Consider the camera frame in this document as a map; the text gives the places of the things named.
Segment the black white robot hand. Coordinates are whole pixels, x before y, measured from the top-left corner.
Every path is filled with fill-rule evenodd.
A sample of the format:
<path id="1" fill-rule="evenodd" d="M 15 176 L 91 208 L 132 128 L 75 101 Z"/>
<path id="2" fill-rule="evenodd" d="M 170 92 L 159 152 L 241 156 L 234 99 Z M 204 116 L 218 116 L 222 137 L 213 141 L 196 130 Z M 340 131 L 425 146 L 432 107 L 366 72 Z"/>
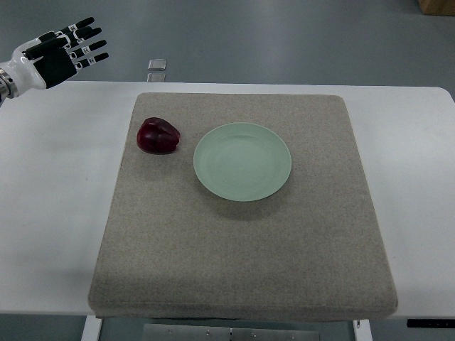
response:
<path id="1" fill-rule="evenodd" d="M 95 54 L 107 44 L 105 40 L 87 44 L 102 32 L 101 28 L 91 27 L 94 22 L 94 18 L 89 17 L 17 47 L 1 68 L 12 76 L 18 96 L 31 89 L 50 89 L 82 69 L 107 59 L 106 52 Z"/>

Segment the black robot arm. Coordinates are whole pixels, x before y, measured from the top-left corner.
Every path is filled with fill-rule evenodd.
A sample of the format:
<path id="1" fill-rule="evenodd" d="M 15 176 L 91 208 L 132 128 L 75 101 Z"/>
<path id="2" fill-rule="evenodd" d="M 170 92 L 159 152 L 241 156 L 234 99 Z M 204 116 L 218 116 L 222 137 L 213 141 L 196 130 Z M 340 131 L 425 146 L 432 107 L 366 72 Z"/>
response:
<path id="1" fill-rule="evenodd" d="M 1 79 L 1 105 L 6 99 L 13 99 L 18 96 L 18 88 L 12 76 L 10 76 L 4 69 L 0 69 Z"/>

